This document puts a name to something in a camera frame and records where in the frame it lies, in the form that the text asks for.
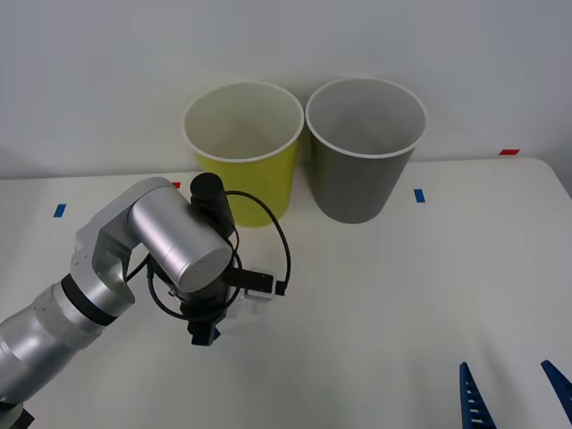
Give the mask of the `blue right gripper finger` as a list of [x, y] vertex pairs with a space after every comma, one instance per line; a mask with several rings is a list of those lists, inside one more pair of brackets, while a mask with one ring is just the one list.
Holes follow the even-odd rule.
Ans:
[[572, 385], [568, 378], [548, 359], [541, 363], [565, 412], [572, 412]]
[[466, 362], [459, 366], [459, 397], [463, 429], [496, 429]]

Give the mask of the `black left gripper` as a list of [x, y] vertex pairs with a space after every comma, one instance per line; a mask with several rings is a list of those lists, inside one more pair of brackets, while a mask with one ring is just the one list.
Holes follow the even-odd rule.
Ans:
[[227, 315], [233, 303], [233, 294], [229, 288], [222, 288], [202, 296], [195, 294], [179, 294], [182, 319], [188, 322], [191, 344], [195, 346], [211, 346], [221, 333], [217, 325]]

